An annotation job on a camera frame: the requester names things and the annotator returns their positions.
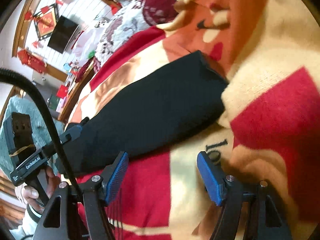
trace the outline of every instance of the television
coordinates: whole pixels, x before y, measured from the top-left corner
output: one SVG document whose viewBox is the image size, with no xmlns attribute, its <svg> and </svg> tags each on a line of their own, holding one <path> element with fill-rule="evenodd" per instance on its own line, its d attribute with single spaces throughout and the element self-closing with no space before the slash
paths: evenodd
<svg viewBox="0 0 320 240">
<path fill-rule="evenodd" d="M 78 26 L 79 25 L 75 22 L 60 16 L 50 37 L 48 47 L 56 50 L 57 52 L 64 53 Z"/>
</svg>

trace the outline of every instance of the wooden furniture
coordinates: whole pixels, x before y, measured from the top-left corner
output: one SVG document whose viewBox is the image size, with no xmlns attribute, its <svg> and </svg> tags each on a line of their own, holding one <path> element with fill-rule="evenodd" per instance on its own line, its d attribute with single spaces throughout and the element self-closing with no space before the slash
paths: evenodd
<svg viewBox="0 0 320 240">
<path fill-rule="evenodd" d="M 0 171 L 0 192 L 7 195 L 9 198 L 16 199 L 14 185 L 7 176 Z M 24 217 L 25 209 L 9 203 L 0 198 L 0 216 L 7 218 L 9 221 L 21 225 Z"/>
<path fill-rule="evenodd" d="M 67 99 L 61 112 L 58 117 L 58 121 L 67 123 L 68 119 L 71 115 L 73 108 L 75 107 L 76 103 L 78 102 L 79 96 L 83 88 L 94 76 L 93 70 L 93 62 L 88 67 L 87 71 L 84 73 L 82 80 L 73 87 L 70 93 L 67 95 Z"/>
</svg>

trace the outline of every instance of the floral pillow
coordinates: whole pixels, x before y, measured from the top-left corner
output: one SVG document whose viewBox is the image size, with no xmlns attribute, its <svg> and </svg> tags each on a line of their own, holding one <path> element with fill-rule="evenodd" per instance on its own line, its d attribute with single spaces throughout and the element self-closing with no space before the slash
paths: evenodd
<svg viewBox="0 0 320 240">
<path fill-rule="evenodd" d="M 112 54 L 135 33 L 150 26 L 167 23 L 177 16 L 176 0 L 133 0 L 121 8 L 108 23 L 98 44 L 94 69 L 98 71 Z"/>
</svg>

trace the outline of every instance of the red box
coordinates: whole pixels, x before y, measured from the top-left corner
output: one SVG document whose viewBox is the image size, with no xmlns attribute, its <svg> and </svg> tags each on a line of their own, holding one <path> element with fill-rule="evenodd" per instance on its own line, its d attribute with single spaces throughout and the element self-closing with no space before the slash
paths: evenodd
<svg viewBox="0 0 320 240">
<path fill-rule="evenodd" d="M 59 87 L 59 90 L 57 92 L 57 97 L 58 98 L 65 98 L 68 94 L 68 87 L 64 86 L 64 85 L 61 85 Z"/>
</svg>

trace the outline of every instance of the blanket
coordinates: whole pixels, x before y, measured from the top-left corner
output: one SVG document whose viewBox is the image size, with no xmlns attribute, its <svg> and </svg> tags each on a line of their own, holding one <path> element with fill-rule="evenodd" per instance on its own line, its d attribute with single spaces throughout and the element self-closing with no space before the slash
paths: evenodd
<svg viewBox="0 0 320 240">
<path fill-rule="evenodd" d="M 31 102 L 25 98 L 19 98 L 18 96 L 11 97 L 7 109 L 4 113 L 4 120 L 6 120 L 12 112 L 30 115 L 32 138 L 37 149 L 41 148 L 51 141 L 51 137 L 44 123 L 44 120 L 34 102 Z M 62 134 L 64 130 L 64 124 L 57 120 L 53 121 L 58 134 Z M 8 147 L 5 141 L 3 126 L 1 126 L 0 129 L 0 138 L 0 168 L 3 170 L 4 174 L 6 174 L 8 178 L 10 178 L 10 172 L 13 170 L 13 166 L 8 154 Z M 48 164 L 53 168 L 55 174 L 58 173 L 58 170 L 54 165 L 56 159 L 57 155 L 55 154 L 48 161 Z"/>
<path fill-rule="evenodd" d="M 318 24 L 301 0 L 179 0 L 175 8 L 173 22 L 145 31 L 147 37 L 137 33 L 144 39 L 126 57 L 114 54 L 105 63 L 70 117 L 95 116 L 127 85 L 196 50 L 230 81 L 216 123 L 130 162 L 115 203 L 121 212 L 107 212 L 121 222 L 117 239 L 210 238 L 219 208 L 196 167 L 203 150 L 219 153 L 224 171 L 242 181 L 269 180 L 285 203 L 293 239 L 308 239 L 320 219 L 313 182 L 320 163 Z M 241 217 L 237 239 L 244 226 Z"/>
</svg>

